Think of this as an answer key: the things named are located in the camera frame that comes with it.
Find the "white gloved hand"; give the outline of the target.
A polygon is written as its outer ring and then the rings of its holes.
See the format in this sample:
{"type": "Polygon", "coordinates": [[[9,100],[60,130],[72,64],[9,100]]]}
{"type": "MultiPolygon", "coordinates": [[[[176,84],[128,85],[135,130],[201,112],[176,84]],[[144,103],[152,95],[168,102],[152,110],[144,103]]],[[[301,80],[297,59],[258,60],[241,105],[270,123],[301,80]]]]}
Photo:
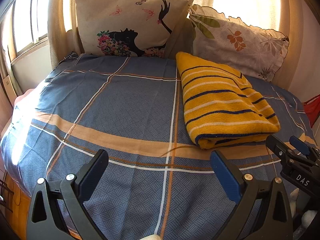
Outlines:
{"type": "Polygon", "coordinates": [[[304,191],[296,188],[289,195],[289,203],[292,218],[295,215],[301,215],[301,223],[304,229],[307,229],[317,215],[317,208],[313,207],[311,197],[304,191]]]}

